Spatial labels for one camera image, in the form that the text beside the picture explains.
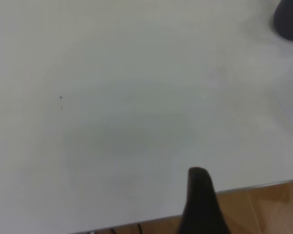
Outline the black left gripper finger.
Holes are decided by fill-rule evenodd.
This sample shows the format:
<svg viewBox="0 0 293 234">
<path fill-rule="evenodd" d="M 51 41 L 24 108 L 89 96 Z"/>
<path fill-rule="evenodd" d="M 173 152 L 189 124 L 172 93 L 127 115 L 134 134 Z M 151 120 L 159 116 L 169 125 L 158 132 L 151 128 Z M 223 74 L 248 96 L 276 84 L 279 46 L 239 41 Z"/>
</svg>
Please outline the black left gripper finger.
<svg viewBox="0 0 293 234">
<path fill-rule="evenodd" d="M 179 234 L 229 234 L 208 171 L 188 171 L 187 200 L 178 227 Z"/>
</svg>

